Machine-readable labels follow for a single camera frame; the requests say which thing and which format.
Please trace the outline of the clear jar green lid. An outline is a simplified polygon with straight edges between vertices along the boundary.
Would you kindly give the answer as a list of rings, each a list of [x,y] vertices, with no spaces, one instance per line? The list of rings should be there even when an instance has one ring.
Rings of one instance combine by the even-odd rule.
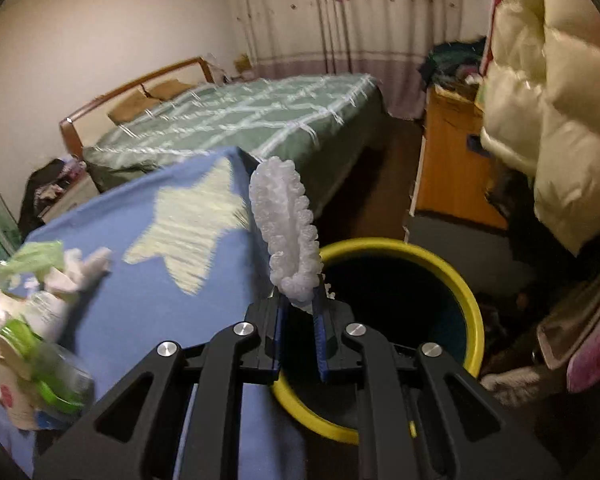
[[[33,333],[21,320],[0,329],[6,364],[32,388],[47,413],[76,416],[91,402],[94,379],[76,357],[59,344]]]

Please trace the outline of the white tissue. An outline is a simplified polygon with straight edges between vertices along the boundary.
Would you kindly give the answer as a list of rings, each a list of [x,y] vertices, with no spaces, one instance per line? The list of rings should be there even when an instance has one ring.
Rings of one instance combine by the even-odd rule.
[[[112,251],[99,247],[85,259],[78,248],[65,252],[62,270],[51,268],[44,278],[44,289],[56,296],[87,290],[110,271]]]

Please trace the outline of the green plastic wrapper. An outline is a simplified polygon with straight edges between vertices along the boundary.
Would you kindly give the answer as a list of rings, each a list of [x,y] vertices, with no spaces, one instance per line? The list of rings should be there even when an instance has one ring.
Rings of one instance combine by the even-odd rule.
[[[15,276],[32,274],[42,284],[50,270],[64,270],[65,251],[61,240],[22,245],[8,260],[0,261],[0,287],[8,289]]]

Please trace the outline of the yellow rimmed trash bin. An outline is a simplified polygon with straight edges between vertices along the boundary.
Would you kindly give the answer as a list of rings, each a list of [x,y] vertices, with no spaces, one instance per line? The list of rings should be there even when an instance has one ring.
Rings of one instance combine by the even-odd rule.
[[[416,348],[436,342],[469,374],[479,373],[484,352],[482,316],[474,294],[449,263],[402,240],[363,237],[321,250],[326,282],[354,318],[390,341]],[[329,386],[315,367],[309,331],[301,315],[298,337],[272,393],[301,426],[344,444],[358,444],[355,395]]]

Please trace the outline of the orange wooden desk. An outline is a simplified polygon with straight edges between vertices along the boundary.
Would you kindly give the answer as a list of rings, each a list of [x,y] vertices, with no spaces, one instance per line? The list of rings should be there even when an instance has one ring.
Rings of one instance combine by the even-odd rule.
[[[481,151],[482,113],[452,92],[428,89],[425,131],[410,215],[503,234],[507,223],[486,200],[491,159]]]

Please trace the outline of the green plaid bed quilt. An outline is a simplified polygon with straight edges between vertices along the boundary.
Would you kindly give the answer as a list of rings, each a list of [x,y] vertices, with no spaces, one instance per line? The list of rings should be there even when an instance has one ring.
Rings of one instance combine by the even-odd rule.
[[[369,74],[203,84],[110,128],[83,150],[109,190],[152,170],[236,146],[258,162],[290,160],[320,214],[388,119]]]

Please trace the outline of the white bedside cabinet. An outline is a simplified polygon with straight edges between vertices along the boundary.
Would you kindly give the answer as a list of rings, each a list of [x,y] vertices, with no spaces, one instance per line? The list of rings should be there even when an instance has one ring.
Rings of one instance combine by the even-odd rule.
[[[76,182],[68,187],[68,190],[59,200],[56,200],[52,206],[49,206],[42,212],[40,219],[44,223],[51,222],[97,196],[99,196],[99,190],[96,188],[91,176],[84,174],[81,179],[76,180]]]

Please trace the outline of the pink floral bag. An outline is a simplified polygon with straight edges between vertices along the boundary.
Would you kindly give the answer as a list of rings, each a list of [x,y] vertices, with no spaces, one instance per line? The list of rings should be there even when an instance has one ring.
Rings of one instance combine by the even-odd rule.
[[[577,393],[600,382],[600,322],[570,359],[567,389]]]

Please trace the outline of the dark clothes on cabinet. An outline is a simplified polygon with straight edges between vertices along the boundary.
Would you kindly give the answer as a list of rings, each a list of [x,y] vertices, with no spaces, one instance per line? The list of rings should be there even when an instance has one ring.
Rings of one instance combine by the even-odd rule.
[[[54,206],[84,174],[85,162],[68,155],[54,158],[30,175],[18,219],[18,230],[23,240],[32,231],[44,226],[43,212]]]

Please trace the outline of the brown pillow left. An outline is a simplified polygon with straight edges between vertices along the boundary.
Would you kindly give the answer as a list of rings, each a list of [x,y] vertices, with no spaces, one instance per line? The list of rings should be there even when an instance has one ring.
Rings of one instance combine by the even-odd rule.
[[[124,100],[114,106],[107,114],[108,118],[116,125],[132,122],[135,118],[143,115],[146,110],[151,110],[161,104],[158,99],[146,96],[140,90],[134,90]]]

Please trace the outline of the brown pillow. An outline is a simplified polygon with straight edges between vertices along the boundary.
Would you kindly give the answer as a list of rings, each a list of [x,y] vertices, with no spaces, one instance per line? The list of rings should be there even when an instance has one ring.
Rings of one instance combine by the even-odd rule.
[[[114,106],[107,114],[108,118],[116,125],[132,122],[135,118],[143,115],[146,110],[151,110],[161,104],[158,99],[146,96],[140,90],[134,90],[124,100]]]
[[[151,99],[169,101],[193,88],[195,88],[193,84],[186,84],[186,82],[179,81],[178,79],[169,79],[154,84],[146,90],[146,93]]]

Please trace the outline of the brown pillow right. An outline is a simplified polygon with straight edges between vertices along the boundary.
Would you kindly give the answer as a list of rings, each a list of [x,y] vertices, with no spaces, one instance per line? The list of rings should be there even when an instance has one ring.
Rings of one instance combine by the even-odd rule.
[[[193,88],[195,88],[193,84],[186,84],[186,82],[179,81],[178,79],[169,79],[154,84],[146,90],[146,93],[151,99],[169,101]]]

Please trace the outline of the wooden bed headboard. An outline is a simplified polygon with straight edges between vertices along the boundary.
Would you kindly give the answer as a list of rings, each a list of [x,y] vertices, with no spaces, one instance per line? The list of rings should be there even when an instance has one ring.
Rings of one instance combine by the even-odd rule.
[[[59,122],[61,139],[67,152],[81,158],[84,146],[93,145],[114,126],[114,122],[108,117],[110,110],[134,96],[135,92],[142,92],[146,96],[149,88],[169,79],[178,79],[189,84],[213,82],[212,64],[201,56],[186,58],[96,96]]]

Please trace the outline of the pile of clothes on desk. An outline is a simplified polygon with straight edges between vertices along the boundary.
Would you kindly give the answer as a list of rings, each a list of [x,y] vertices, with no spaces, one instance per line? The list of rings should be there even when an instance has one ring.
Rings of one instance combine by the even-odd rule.
[[[426,91],[432,84],[463,81],[468,75],[478,73],[485,47],[486,36],[469,42],[436,44],[418,69],[422,90]]]

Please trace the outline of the striped pink white curtain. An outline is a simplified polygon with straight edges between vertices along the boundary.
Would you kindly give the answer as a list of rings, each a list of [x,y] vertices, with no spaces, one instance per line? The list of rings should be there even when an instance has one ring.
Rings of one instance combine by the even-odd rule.
[[[438,44],[479,39],[492,0],[228,0],[240,52],[265,78],[366,73],[388,112],[422,114],[419,67]]]

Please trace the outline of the cream puffer jacket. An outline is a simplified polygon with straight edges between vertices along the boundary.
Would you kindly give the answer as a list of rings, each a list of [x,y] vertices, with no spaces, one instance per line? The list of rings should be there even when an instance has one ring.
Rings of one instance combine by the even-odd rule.
[[[481,143],[533,180],[573,255],[600,234],[600,14],[592,0],[494,0]]]

